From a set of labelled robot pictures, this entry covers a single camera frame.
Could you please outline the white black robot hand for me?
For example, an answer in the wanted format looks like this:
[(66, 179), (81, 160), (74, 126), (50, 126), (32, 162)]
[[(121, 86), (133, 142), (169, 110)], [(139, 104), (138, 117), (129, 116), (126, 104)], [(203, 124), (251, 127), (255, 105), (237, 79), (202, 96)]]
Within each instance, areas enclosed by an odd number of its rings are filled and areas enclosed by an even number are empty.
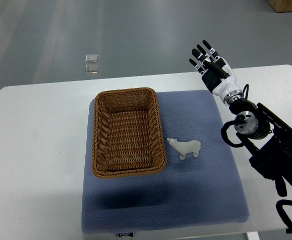
[(201, 79), (208, 91), (218, 96), (223, 104), (231, 103), (244, 97), (243, 90), (237, 86), (237, 77), (220, 54), (206, 41), (192, 49), (194, 58), (190, 64), (201, 75)]

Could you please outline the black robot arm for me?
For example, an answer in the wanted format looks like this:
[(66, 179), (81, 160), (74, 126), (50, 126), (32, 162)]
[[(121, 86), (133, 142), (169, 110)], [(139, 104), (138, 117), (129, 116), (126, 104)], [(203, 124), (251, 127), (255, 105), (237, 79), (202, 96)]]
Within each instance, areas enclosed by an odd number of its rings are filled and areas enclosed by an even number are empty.
[(236, 117), (221, 128), (221, 136), (233, 148), (245, 147), (251, 166), (275, 182), (281, 200), (277, 212), (292, 233), (292, 220), (284, 210), (292, 206), (292, 128), (261, 103), (248, 100), (249, 86), (227, 93), (224, 103)]

